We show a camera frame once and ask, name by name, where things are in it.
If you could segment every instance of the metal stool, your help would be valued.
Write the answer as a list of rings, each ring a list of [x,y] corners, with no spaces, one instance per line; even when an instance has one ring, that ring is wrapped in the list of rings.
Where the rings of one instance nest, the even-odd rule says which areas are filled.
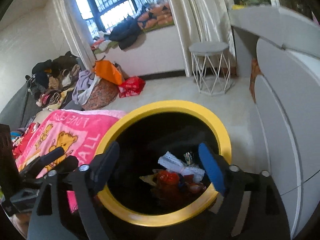
[[[219,95],[225,94],[230,88],[230,59],[228,56],[227,61],[223,53],[228,48],[229,45],[224,42],[212,41],[197,42],[189,47],[192,57],[192,71],[199,88],[199,93]],[[220,59],[219,67],[217,67],[217,70],[212,64],[212,61],[210,59],[211,56],[217,56]],[[199,66],[199,57],[204,57],[204,62],[202,66]],[[227,65],[227,73],[224,73],[223,69],[221,69],[222,59],[224,59],[224,62]],[[206,77],[207,61],[210,62],[210,69],[213,74],[213,76],[210,77]],[[222,71],[224,78],[221,78],[219,76],[220,71]]]

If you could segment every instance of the patterned bag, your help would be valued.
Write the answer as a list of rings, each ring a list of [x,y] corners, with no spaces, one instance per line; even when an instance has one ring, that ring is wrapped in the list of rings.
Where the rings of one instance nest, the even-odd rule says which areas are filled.
[[[96,110],[109,105],[118,95],[118,86],[101,79],[92,90],[88,101],[82,105],[84,110]]]

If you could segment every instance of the orange bag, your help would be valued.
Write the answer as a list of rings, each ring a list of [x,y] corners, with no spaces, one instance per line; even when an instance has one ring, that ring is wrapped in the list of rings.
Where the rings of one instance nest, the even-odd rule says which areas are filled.
[[[108,60],[96,61],[94,72],[97,76],[108,80],[116,85],[122,84],[122,74],[117,68]]]

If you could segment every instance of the orange pillow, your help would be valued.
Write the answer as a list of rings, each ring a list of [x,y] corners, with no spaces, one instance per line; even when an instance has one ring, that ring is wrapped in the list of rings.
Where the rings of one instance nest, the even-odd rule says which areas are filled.
[[[173,21],[173,17],[170,16],[170,17],[167,17],[167,18],[164,19],[164,20],[158,21],[158,24],[159,24],[159,25],[163,25],[163,24],[167,24],[167,23],[172,22],[172,21]]]
[[[147,23],[146,23],[146,26],[144,28],[145,29],[151,28],[151,27],[155,26],[157,24],[157,22],[158,21],[156,19],[148,20]]]
[[[143,22],[143,21],[146,21],[149,19],[149,13],[148,12],[145,12],[144,14],[142,14],[139,18],[138,18],[138,21],[139,22]]]
[[[117,68],[108,60],[96,61],[94,72],[97,76],[116,85],[122,84],[122,75]]]
[[[162,20],[164,20],[164,19],[166,19],[166,18],[168,18],[168,17],[170,17],[170,16],[172,16],[172,14],[170,14],[170,13],[164,14],[164,15],[159,15],[159,16],[157,17],[157,20],[158,20],[158,21],[162,21]]]
[[[163,14],[163,6],[155,6],[149,12],[155,14],[156,16]]]

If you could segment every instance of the cartoon bear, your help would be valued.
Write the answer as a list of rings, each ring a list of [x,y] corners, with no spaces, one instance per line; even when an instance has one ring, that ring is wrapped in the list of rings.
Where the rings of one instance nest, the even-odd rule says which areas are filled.
[[[52,129],[53,124],[50,123],[47,125],[47,127],[44,129],[43,133],[40,135],[39,140],[36,142],[35,146],[36,146],[36,150],[39,149],[40,145],[42,144],[42,142],[44,140],[46,140],[46,138],[48,137],[48,134],[50,132],[50,130]]]
[[[58,147],[62,147],[64,155],[55,160],[53,163],[50,163],[48,166],[46,166],[48,171],[56,165],[58,165],[60,162],[62,162],[67,156],[72,154],[73,150],[71,150],[70,152],[67,151],[69,150],[70,146],[77,140],[78,136],[73,135],[72,133],[66,133],[65,131],[62,131],[58,134],[57,143],[55,143],[55,140],[52,141],[52,146],[49,148],[49,152],[55,150]]]

